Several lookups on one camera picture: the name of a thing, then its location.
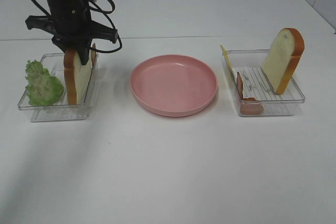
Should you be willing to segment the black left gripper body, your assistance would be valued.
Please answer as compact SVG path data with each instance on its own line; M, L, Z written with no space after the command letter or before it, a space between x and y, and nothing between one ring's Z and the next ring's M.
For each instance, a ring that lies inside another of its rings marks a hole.
M50 14L30 15L29 30L40 29L52 34L53 43L61 50L76 45L91 48L93 39L118 41L118 30L109 17L115 10L113 0L47 0Z

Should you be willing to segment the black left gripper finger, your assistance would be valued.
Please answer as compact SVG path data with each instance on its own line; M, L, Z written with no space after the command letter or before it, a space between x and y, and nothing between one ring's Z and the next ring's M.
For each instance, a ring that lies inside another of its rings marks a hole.
M86 65L89 60L90 46L87 45L77 45L76 51L79 55L82 65Z

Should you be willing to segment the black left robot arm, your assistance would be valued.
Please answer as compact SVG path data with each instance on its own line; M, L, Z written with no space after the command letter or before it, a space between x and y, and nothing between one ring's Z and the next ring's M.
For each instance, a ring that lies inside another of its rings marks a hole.
M93 39L119 41L117 29L100 24L91 18L91 12L99 12L108 16L109 11L102 10L95 4L96 0L47 0L50 13L45 16L30 15L26 20L29 30L40 29L52 34L52 43L62 51L75 50L82 65L89 59L89 51L93 49Z

